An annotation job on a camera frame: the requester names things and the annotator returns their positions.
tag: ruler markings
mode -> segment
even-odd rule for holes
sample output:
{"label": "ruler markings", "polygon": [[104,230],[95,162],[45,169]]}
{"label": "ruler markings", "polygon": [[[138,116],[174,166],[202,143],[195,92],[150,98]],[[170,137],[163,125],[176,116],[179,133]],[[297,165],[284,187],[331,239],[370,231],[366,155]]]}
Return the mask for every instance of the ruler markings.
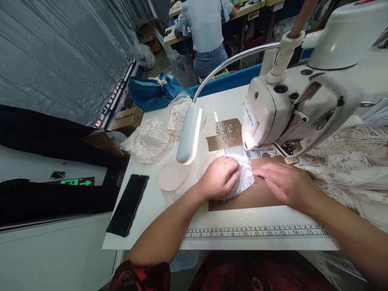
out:
{"label": "ruler markings", "polygon": [[184,240],[271,240],[332,238],[319,224],[277,224],[189,228]]}

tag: green exit sign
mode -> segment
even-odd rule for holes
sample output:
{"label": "green exit sign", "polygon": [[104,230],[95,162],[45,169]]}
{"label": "green exit sign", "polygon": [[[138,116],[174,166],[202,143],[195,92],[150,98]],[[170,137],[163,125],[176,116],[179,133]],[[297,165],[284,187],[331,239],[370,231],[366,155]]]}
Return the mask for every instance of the green exit sign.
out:
{"label": "green exit sign", "polygon": [[61,185],[67,184],[67,185],[74,185],[74,186],[94,186],[94,177],[52,181],[52,182],[47,182],[46,184],[61,184]]}

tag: phone screen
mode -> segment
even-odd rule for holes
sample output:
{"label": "phone screen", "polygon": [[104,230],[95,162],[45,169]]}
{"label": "phone screen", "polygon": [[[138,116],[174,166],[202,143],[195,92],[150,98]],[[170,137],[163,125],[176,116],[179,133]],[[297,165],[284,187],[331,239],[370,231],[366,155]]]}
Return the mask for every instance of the phone screen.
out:
{"label": "phone screen", "polygon": [[106,232],[128,236],[148,179],[149,176],[131,175]]}

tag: light blue top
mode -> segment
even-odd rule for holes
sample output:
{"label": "light blue top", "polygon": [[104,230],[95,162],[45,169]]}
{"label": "light blue top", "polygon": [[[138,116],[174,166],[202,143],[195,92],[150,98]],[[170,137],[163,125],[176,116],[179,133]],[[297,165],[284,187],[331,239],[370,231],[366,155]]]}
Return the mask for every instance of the light blue top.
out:
{"label": "light blue top", "polygon": [[211,52],[224,41],[221,29],[222,8],[226,22],[233,9],[233,4],[229,0],[187,0],[182,3],[182,12],[178,17],[176,29],[187,36],[187,27],[190,28],[195,51]]}

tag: hand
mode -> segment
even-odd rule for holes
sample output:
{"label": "hand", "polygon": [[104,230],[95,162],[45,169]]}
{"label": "hand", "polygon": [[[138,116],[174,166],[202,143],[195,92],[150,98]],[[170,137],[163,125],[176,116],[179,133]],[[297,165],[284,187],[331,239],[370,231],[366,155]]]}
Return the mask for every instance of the hand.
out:
{"label": "hand", "polygon": [[252,172],[264,178],[276,198],[304,214],[314,212],[326,197],[305,171],[293,166],[269,162]]}
{"label": "hand", "polygon": [[230,157],[215,159],[195,186],[205,201],[223,199],[240,176],[240,165]]}

